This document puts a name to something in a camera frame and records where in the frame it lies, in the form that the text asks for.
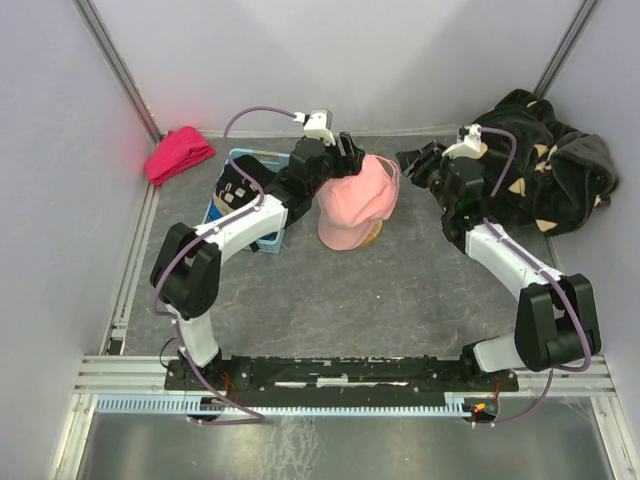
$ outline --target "red cloth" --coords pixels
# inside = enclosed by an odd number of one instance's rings
[[[151,158],[144,164],[144,171],[154,185],[162,185],[169,178],[185,171],[216,154],[193,127],[182,127],[169,132],[162,139]]]

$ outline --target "blue basket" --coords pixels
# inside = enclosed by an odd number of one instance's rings
[[[253,155],[258,159],[260,163],[262,163],[272,172],[278,172],[282,168],[289,165],[289,154],[287,153],[263,152],[261,150],[253,150],[250,148],[234,148],[229,152],[229,158],[233,158],[234,160],[241,157],[242,155]],[[216,208],[212,198],[209,201],[207,213],[204,216],[203,222],[213,222],[214,220],[218,220],[219,218],[222,218],[222,214]],[[258,244],[258,250],[260,252],[266,253],[278,253],[280,251],[280,246],[282,245],[283,238],[284,229],[278,232],[274,232],[270,235],[265,235],[264,237],[256,241],[256,243]]]

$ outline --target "pink cap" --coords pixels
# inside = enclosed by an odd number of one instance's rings
[[[391,176],[384,164],[391,167]],[[398,166],[376,155],[364,157],[358,175],[327,181],[316,195],[321,210],[318,234],[322,243],[333,250],[356,248],[379,220],[391,216],[399,189]]]

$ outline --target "metal floor panel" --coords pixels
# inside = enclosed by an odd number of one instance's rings
[[[524,399],[502,400],[502,415]],[[85,480],[613,478],[591,401],[549,399],[522,422],[471,429],[457,418],[277,416],[197,427],[183,415],[96,413]]]

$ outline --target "gray mat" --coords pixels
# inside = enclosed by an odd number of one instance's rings
[[[367,152],[424,146],[432,138],[356,138]],[[234,139],[163,187],[145,253],[125,354],[157,354],[173,336],[149,311],[149,274],[168,228],[196,225],[230,148],[290,152],[295,139]],[[287,229],[281,252],[242,251],[222,269],[212,311],[225,355],[457,355],[463,345],[513,329],[516,301],[481,265],[449,244],[431,194],[402,180],[398,204],[373,245],[334,252],[318,239],[319,209]],[[535,227],[510,232],[550,262]]]

